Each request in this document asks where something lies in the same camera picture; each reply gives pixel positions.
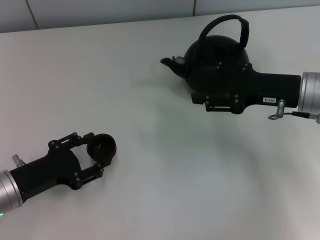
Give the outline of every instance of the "black teapot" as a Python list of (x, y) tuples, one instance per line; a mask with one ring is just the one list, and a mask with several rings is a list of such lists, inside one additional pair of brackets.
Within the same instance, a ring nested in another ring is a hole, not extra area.
[[(229, 37), (207, 34), (228, 20), (241, 23), (240, 42)], [(259, 73), (253, 70), (245, 50), (249, 23), (238, 15), (221, 16), (210, 22), (184, 57), (163, 58), (160, 62), (191, 87), (192, 102), (205, 104), (207, 112), (241, 114), (251, 105), (298, 105), (301, 76)]]

